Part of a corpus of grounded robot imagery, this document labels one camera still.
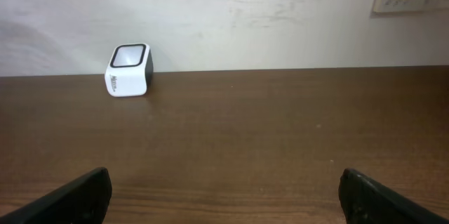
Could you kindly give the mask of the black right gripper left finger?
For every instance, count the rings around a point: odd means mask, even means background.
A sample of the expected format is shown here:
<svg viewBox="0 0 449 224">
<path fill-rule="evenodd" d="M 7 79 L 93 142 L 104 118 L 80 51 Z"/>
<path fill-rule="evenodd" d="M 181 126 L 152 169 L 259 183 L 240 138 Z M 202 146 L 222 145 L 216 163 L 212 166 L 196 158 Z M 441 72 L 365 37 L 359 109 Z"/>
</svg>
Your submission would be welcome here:
<svg viewBox="0 0 449 224">
<path fill-rule="evenodd" d="M 101 224 L 111 197 L 112 183 L 108 170 L 100 167 L 2 216 L 1 222 Z"/>
</svg>

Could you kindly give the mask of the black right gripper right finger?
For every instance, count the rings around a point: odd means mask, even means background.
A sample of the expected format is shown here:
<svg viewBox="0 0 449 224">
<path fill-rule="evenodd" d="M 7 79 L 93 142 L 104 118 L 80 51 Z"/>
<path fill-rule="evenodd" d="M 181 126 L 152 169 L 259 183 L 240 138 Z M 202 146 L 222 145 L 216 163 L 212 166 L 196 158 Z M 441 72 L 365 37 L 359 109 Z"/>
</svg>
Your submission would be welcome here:
<svg viewBox="0 0 449 224">
<path fill-rule="evenodd" d="M 448 220 L 355 169 L 345 169 L 338 189 L 347 223 L 448 224 Z"/>
</svg>

